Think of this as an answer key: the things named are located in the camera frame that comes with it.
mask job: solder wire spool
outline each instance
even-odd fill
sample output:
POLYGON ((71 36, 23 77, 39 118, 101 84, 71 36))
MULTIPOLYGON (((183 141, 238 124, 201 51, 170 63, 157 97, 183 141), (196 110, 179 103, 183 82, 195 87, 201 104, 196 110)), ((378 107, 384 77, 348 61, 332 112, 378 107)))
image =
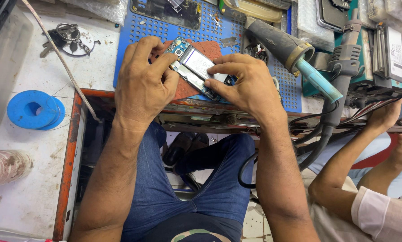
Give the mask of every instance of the solder wire spool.
POLYGON ((15 95, 7 106, 12 123, 25 129, 50 130, 65 117, 65 107, 56 97, 29 90, 15 95))

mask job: blue repair mat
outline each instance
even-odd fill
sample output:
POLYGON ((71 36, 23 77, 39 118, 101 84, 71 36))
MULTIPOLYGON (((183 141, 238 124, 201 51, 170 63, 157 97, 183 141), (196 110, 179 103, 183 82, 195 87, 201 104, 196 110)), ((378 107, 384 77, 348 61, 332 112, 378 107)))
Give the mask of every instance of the blue repair mat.
MULTIPOLYGON (((243 32, 244 22, 238 19, 231 19, 221 16, 217 6, 201 0, 195 0, 201 4, 201 27, 200 30, 190 30, 177 25, 172 25, 156 19, 135 14, 131 11, 130 2, 128 3, 128 14, 125 18, 124 26, 121 26, 119 38, 118 54, 116 57, 116 68, 113 86, 116 88, 118 74, 122 65, 125 49, 129 44, 135 43, 145 36, 157 36, 162 42, 172 41, 178 36, 192 39, 195 42, 201 41, 217 41, 221 47, 222 55, 231 53, 240 53, 241 33, 243 32), (216 24, 210 17, 211 15, 219 15, 221 27, 216 30, 216 24), (236 37, 238 45, 231 47, 222 47, 221 39, 236 37)), ((283 67, 279 67, 279 62, 271 56, 268 68, 271 75, 276 75, 281 83, 281 94, 284 98, 284 109, 290 112, 301 112, 301 76, 298 78, 290 77, 283 67)), ((206 96, 195 95, 189 98, 211 101, 206 96)))

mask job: blue soldering iron grip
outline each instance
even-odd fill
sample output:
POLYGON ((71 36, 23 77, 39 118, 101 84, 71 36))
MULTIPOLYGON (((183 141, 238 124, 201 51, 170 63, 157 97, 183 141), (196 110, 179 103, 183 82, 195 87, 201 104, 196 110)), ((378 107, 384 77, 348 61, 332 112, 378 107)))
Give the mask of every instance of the blue soldering iron grip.
POLYGON ((327 81, 313 66, 307 63, 307 61, 305 61, 303 58, 300 58, 295 63, 295 67, 331 103, 343 97, 343 95, 333 85, 331 85, 329 81, 327 81))

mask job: shoe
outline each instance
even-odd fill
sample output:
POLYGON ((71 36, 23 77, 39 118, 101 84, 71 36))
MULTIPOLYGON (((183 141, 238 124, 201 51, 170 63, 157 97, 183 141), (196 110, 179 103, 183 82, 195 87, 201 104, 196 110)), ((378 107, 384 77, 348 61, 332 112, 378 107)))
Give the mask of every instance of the shoe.
POLYGON ((181 132, 178 134, 162 158, 164 164, 172 166, 180 160, 191 147, 195 137, 196 135, 193 132, 181 132))
POLYGON ((189 149, 186 153, 189 153, 189 152, 197 150, 197 149, 205 148, 208 145, 209 145, 208 136, 204 133, 198 133, 195 136, 195 138, 192 140, 191 147, 189 147, 189 149))

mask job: tile floor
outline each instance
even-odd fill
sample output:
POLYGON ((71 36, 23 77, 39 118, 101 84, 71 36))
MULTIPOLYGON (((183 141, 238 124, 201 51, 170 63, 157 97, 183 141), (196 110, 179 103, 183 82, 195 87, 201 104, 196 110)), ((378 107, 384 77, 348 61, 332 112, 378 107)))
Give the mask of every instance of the tile floor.
MULTIPOLYGON (((168 146, 171 145, 177 134, 179 134, 179 132, 167 132, 166 143, 168 146)), ((207 135, 209 137, 210 145, 228 136, 227 134, 207 135)), ((252 136, 252 138, 254 140, 259 139, 256 136, 252 136)), ((212 171, 213 169, 208 169, 203 171, 196 171, 193 174, 198 182, 204 183, 212 171)), ((256 165, 253 168, 253 173, 256 173, 256 165)), ((167 173, 167 176, 173 188, 182 188, 182 186, 184 186, 184 183, 180 177, 175 176, 172 173, 167 173)), ((249 202, 249 205, 247 206, 241 242, 273 242, 267 219, 264 218, 263 215, 261 215, 261 213, 257 211, 257 209, 255 209, 255 206, 256 203, 254 202, 249 202)))

